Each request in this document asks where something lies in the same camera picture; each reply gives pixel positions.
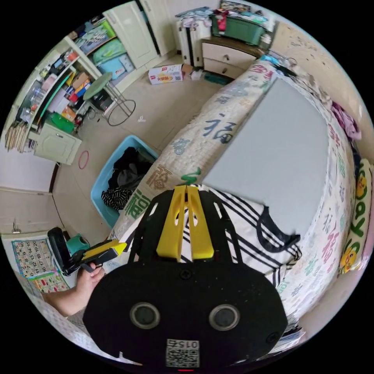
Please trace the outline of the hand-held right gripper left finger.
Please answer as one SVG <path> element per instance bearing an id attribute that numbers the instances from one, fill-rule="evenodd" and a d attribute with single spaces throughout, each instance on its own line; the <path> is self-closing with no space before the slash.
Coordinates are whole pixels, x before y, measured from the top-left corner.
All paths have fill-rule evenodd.
<path id="1" fill-rule="evenodd" d="M 166 219 L 156 253 L 161 258 L 180 261 L 185 218 L 186 186 L 176 186 L 172 191 Z"/>

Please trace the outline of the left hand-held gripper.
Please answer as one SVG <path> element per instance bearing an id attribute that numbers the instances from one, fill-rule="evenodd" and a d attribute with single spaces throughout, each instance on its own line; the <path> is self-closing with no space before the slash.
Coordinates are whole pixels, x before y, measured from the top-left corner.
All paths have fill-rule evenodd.
<path id="1" fill-rule="evenodd" d="M 92 247 L 81 235 L 65 240 L 64 232 L 59 227 L 48 231 L 48 240 L 64 276 L 70 276 L 85 263 L 103 265 L 115 259 L 127 248 L 127 243 L 121 243 L 118 239 L 106 240 Z"/>

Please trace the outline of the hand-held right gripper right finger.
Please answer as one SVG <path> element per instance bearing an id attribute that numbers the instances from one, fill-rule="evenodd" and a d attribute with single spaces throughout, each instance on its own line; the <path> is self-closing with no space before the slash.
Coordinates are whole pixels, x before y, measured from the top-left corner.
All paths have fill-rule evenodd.
<path id="1" fill-rule="evenodd" d="M 210 260 L 214 249 L 210 238 L 205 213 L 196 186 L 187 187 L 187 208 L 189 213 L 189 232 L 193 260 Z"/>

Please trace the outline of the person's left hand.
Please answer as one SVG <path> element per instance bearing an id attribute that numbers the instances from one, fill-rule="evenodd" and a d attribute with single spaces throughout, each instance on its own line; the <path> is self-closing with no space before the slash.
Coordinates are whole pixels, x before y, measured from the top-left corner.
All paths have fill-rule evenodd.
<path id="1" fill-rule="evenodd" d="M 81 297 L 89 297 L 105 275 L 102 265 L 96 265 L 93 262 L 85 263 L 77 274 L 76 292 Z"/>

